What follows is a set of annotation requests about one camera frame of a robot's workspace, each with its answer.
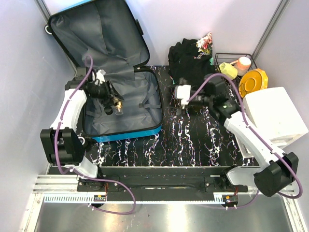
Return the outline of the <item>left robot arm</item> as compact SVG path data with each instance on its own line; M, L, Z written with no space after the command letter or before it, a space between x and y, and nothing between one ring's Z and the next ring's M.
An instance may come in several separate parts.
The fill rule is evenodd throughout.
M98 100L106 115L123 114L123 97L106 77L103 69L80 67L76 76L65 86L64 100L50 128L40 133L41 143L50 164L58 167L61 174L76 171L88 179L93 191L104 187L98 166L85 157L85 139L76 134L77 123L87 98Z

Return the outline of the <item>black floral print garment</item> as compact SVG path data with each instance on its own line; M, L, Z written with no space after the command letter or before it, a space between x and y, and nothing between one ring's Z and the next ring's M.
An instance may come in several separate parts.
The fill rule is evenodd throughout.
M212 32L200 39L186 39L169 48L169 75L175 85L199 87L204 77L216 73L213 65Z

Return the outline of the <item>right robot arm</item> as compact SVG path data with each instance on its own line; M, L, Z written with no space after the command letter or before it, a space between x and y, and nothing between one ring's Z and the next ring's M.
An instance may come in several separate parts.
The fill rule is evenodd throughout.
M224 74L208 74L201 86L184 100L188 106L202 103L210 115L234 134L253 155L258 167L232 166L219 179L223 191L238 185L257 188L271 197L279 194L290 199L300 198L303 187L297 177L299 158L294 152L286 153L266 138L249 120L240 96L234 101L226 96Z

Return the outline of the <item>white drawer organizer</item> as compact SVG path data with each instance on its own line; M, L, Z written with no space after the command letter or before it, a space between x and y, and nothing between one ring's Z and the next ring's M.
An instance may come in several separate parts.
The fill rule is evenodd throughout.
M309 132L284 87L272 87L243 98L249 120L277 147L284 149Z

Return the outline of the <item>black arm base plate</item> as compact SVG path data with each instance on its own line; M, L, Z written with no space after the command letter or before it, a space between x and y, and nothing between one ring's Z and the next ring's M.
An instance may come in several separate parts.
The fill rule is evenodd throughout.
M137 202L221 202L222 195L247 193L246 186L228 186L220 182L225 167L103 167L101 179L111 183L79 179L78 192L107 192L108 201L127 202L132 198L125 184L133 192Z

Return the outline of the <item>black round cap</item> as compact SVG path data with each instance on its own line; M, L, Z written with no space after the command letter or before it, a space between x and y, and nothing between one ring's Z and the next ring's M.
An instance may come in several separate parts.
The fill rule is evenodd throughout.
M113 113L113 108L111 106L104 107L104 112L106 115L111 115Z

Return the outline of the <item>dark bottle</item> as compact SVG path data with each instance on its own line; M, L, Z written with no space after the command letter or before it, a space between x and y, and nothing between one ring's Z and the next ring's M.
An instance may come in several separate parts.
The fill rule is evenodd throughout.
M114 103L114 110L115 110L115 114L117 116L123 115L123 107L122 107L121 101L117 101L117 102Z

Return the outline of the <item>blue fish-print suitcase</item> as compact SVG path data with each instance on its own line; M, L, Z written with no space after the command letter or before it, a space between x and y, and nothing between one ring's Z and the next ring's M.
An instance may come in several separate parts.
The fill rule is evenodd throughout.
M162 128L161 92L147 66L149 49L123 0L84 1L52 15L51 34L76 67L91 56L123 97L123 114L104 112L103 102L88 97L83 107L84 133L97 142L156 135Z

